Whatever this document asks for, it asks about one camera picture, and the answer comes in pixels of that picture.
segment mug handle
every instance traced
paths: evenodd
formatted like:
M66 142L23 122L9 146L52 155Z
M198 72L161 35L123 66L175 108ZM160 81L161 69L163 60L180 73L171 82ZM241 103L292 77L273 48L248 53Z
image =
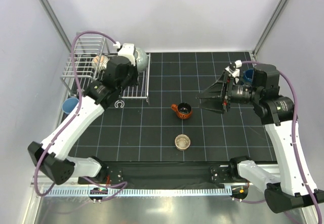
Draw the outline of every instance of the mug handle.
M173 109L174 112L178 111L178 105L176 104L171 105L171 108Z

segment white wall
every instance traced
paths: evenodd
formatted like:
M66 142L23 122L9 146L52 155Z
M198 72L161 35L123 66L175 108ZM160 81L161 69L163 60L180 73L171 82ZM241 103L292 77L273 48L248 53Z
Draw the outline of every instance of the white wall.
M68 37L100 30L147 51L254 49L279 0L49 0Z
M276 65L295 86L300 138L309 170L320 189L324 189L323 3L289 0L258 54L260 62ZM282 85L282 92L288 92L287 85Z
M32 141L51 133L68 52L38 0L0 0L0 216L21 223L34 166Z

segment metal dish rack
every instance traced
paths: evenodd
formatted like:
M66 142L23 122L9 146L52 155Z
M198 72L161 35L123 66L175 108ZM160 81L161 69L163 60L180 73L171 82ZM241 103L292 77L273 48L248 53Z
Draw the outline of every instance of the metal dish rack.
M96 56L101 57L102 55L107 57L113 57L116 55L110 53L108 42L105 37L100 35L83 35L77 40L74 48L74 57L76 72L80 80L82 91L84 91L91 82L102 77L103 73L99 73L97 68L92 66L92 60ZM148 89L151 60L150 54L147 56L148 67L144 72L139 73L139 85L130 86L125 89L120 99L115 102L116 108L124 107L125 99L142 99L149 103ZM64 67L64 71L60 79L69 91L69 96L76 97L78 92L74 81L71 58L68 58L68 62Z

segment robotic arm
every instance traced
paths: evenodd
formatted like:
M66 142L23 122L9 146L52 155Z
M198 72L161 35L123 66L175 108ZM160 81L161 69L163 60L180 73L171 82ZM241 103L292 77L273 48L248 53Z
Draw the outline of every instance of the robotic arm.
M258 64L254 67L252 84L239 85L236 83L239 81L237 77L241 65L241 61L230 63L221 78L197 96L202 100L200 107L223 114L230 110L231 103L253 104L255 113L260 117L273 143L280 179L260 168L247 156L230 160L232 179L247 179L253 183L264 193L269 208L275 213L312 205L291 141L294 103L290 98L279 95L279 71L273 65ZM305 161L298 123L296 145L307 184L317 202L324 202L324 192L317 188Z
M124 44L118 55L111 58L101 80L93 81L83 93L82 106L76 118L57 137L46 154L40 170L55 184L60 185L70 177L88 176L100 183L108 175L107 166L96 157L75 158L67 154L88 126L114 103L128 86L138 84L138 71L135 61L135 47ZM51 143L53 136L67 124L76 113L77 107L60 126L41 143L32 142L28 146L34 165Z

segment orange mug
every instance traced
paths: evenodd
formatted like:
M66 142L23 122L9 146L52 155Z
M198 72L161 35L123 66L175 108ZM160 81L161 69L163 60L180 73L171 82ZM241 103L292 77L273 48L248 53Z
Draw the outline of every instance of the orange mug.
M173 104L171 108L180 119L188 119L192 115L191 106L187 103L181 103L179 105Z

